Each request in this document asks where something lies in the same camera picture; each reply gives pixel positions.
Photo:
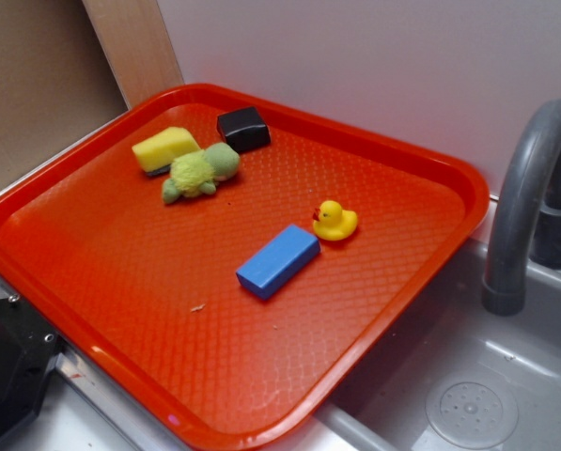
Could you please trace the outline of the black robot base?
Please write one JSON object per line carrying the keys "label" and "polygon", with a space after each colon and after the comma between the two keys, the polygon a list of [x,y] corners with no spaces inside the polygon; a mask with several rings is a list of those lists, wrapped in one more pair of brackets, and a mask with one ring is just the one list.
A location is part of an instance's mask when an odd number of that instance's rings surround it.
{"label": "black robot base", "polygon": [[0,443],[39,417],[60,349],[57,330],[28,300],[0,299]]}

